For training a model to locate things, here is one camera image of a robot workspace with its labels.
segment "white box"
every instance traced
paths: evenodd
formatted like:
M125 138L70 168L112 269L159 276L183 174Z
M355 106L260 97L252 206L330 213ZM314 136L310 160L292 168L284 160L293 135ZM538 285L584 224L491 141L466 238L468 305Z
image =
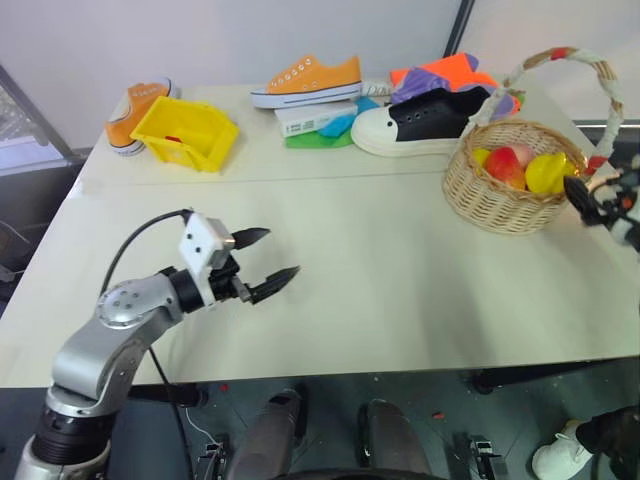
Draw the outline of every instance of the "white box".
M280 122L283 137L313 132L326 127L332 120L343 115L356 115L358 107L351 100L321 103L304 107L279 108L276 117Z

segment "black and white shoe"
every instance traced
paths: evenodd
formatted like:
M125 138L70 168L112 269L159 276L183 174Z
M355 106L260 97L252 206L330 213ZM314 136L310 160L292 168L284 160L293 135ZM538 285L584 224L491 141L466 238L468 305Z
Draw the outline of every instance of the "black and white shoe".
M451 153L469 117L488 97L482 87L437 88L358 115L351 137L358 147L384 157Z

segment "shoe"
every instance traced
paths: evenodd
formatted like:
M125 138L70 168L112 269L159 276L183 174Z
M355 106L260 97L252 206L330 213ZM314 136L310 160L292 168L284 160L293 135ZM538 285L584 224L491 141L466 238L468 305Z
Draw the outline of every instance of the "shoe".
M533 455L531 467L540 480L568 480L577 474L593 456L576 438L583 422L569 420L556 441L540 447Z
M149 83L138 83L127 89L127 105L123 112L116 113L106 124L105 130L111 149L120 155L129 156L144 149L144 143L131 138L147 110L158 97L177 98L178 89L168 78L157 78Z
M436 88L356 117L351 137L363 150L384 157L451 153L458 137L489 93Z
M357 98L361 85L358 57L327 67L307 55L273 77L267 88L251 92L251 100L258 108L299 107Z

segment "white table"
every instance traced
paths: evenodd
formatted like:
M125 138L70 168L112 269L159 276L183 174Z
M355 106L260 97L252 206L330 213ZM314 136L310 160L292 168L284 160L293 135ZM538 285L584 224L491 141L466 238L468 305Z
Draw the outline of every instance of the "white table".
M187 206L230 229L272 229L237 253L244 281L258 283L286 266L303 269L262 304L226 302L168 332L157 351L173 381L639 353L636 256L604 229L583 228L566 209L527 237L484 232L444 200L443 156L287 151L275 121L253 111L241 88L185 95L228 108L245 132L222 175L159 164L147 154L123 159L100 140L0 320L0 386L47 385L53 356L91 315L119 244L146 219ZM532 96L531 105L549 102ZM545 123L564 123L567 136L586 144L565 117L553 109L551 116ZM114 281L182 266L180 233L175 221L140 237ZM158 381L143 362L136 383Z

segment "green cloth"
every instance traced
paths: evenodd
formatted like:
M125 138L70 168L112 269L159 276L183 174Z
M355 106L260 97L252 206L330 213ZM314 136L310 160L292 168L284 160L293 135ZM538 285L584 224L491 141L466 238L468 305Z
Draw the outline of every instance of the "green cloth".
M352 143L351 129L335 138L323 137L318 132L309 132L284 139L287 148L338 148Z

